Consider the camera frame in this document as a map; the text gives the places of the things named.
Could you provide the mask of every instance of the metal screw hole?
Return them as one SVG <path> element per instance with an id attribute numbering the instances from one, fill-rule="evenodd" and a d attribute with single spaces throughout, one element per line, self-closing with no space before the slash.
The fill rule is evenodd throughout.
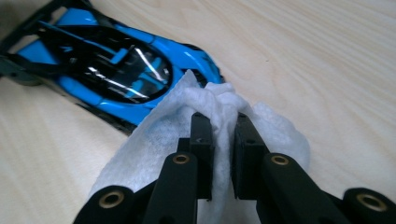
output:
<path id="1" fill-rule="evenodd" d="M 114 190 L 100 198 L 99 206 L 103 208 L 112 208 L 122 203 L 123 200 L 124 194 L 119 190 Z"/>
<path id="2" fill-rule="evenodd" d="M 271 158 L 271 161 L 273 163 L 275 163 L 275 164 L 278 164 L 278 165 L 287 165 L 287 164 L 289 164 L 288 158 L 283 157 L 283 156 L 273 156 Z"/>
<path id="3" fill-rule="evenodd" d="M 173 162 L 176 164 L 185 164 L 189 161 L 190 161 L 190 157 L 188 157 L 187 155 L 176 155 L 173 158 Z"/>
<path id="4" fill-rule="evenodd" d="M 358 194 L 356 198 L 361 204 L 376 212 L 385 212 L 388 210 L 388 207 L 384 202 L 371 194 Z"/>

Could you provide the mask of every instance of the crumpled tissue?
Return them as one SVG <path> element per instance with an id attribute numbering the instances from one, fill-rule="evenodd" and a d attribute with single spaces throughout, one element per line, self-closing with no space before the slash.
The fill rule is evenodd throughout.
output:
<path id="1" fill-rule="evenodd" d="M 158 178 L 164 159 L 177 150 L 180 137 L 190 137 L 191 115 L 210 118 L 215 141 L 212 201 L 200 200 L 198 223 L 260 223 L 253 201 L 237 201 L 230 185 L 230 146 L 238 112 L 250 117 L 270 151 L 293 157 L 306 170 L 309 144 L 293 124 L 267 105 L 251 107 L 230 83 L 208 83 L 204 89 L 188 71 L 171 92 L 134 130 L 105 166 L 90 197 L 110 185 L 134 192 Z"/>

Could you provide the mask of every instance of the light wood surface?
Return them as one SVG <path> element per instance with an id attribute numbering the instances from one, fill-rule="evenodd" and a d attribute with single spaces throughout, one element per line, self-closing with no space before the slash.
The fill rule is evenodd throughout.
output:
<path id="1" fill-rule="evenodd" d="M 0 0 L 0 38 L 44 0 Z M 92 1 L 135 28 L 205 49 L 252 104 L 290 119 L 309 174 L 341 197 L 396 202 L 396 2 Z M 0 223 L 71 223 L 126 140 L 44 86 L 0 79 Z"/>

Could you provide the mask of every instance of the blue toy car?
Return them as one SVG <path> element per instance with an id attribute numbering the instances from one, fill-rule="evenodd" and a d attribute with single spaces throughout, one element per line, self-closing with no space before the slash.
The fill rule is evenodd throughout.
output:
<path id="1" fill-rule="evenodd" d="M 0 43 L 0 76 L 48 84 L 130 133 L 192 70 L 220 83 L 213 60 L 192 45 L 115 21 L 86 0 L 54 0 Z"/>

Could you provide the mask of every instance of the paper towel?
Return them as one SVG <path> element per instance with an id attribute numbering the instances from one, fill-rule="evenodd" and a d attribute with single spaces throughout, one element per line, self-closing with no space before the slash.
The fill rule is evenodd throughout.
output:
<path id="1" fill-rule="evenodd" d="M 197 111 L 210 118 L 216 146 L 213 199 L 200 200 L 198 223 L 258 222 L 254 202 L 233 199 L 230 189 L 230 146 L 238 112 L 251 118 L 270 151 L 292 156 L 305 169 L 309 145 L 290 121 L 265 104 L 250 107 L 230 83 L 208 83 L 204 89 L 199 88 L 191 71 L 117 151 L 97 178 L 90 197 L 110 185 L 138 191 L 157 179 L 166 156 L 176 152 L 178 138 L 190 137 L 191 115 Z"/>

